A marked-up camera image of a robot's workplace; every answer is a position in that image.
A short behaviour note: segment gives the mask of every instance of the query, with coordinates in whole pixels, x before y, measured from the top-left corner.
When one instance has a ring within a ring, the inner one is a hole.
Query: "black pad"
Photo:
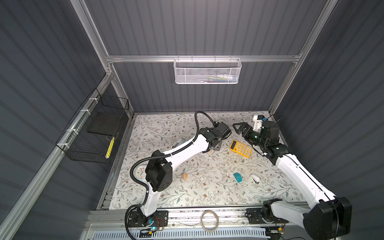
[[[88,127],[87,132],[101,134],[106,136],[113,136],[120,120],[120,115],[113,115],[110,113],[98,113],[93,119],[91,125]]]

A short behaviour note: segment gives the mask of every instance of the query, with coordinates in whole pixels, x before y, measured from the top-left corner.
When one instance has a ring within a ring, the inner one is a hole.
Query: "metal track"
[[[241,59],[243,63],[265,63],[265,62],[289,62],[299,61],[299,55],[260,55],[260,56],[113,56],[106,57],[109,63],[173,63],[177,61],[231,61]]]
[[[294,202],[293,205],[307,207],[306,202]],[[225,227],[237,227],[238,229],[244,229],[245,227],[274,227],[274,223],[262,223],[252,224],[248,223],[248,219],[244,216],[247,208],[260,208],[262,204],[245,205],[239,207],[190,207],[190,208],[169,208],[159,209],[169,211],[168,226],[166,229],[196,229],[200,227],[200,217],[206,210],[214,211],[219,217],[219,229]],[[95,233],[99,231],[116,231],[122,230],[124,232],[124,215],[126,210],[107,210],[107,211],[91,211],[88,216],[88,220],[85,224],[84,231],[80,240],[92,240]],[[213,227],[216,223],[214,216],[206,215],[204,217],[204,226]],[[287,226],[294,225],[293,223],[287,223]],[[142,228],[130,228],[132,231]]]

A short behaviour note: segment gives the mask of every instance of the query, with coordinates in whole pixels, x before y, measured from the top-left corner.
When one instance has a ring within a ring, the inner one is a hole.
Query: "teal block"
[[[241,178],[241,175],[240,175],[240,173],[238,173],[238,172],[235,172],[234,174],[233,174],[233,176],[236,178],[236,181],[237,182],[241,182],[243,179]]]

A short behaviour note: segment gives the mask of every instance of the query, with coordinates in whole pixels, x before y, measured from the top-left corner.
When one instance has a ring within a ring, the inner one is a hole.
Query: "white mesh basket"
[[[239,58],[228,60],[181,61],[175,58],[175,82],[177,84],[236,84],[238,83],[241,61]]]

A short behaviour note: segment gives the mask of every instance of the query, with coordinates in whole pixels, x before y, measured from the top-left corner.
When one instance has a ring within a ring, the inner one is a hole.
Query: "ventilation grille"
[[[214,232],[206,232],[202,228],[191,229],[165,229],[155,232],[152,237],[139,237],[139,230],[131,230],[136,239],[187,239],[187,238],[236,238],[252,237],[266,239],[265,229],[257,227],[226,227],[219,228]],[[93,240],[130,240],[125,230],[95,231]]]

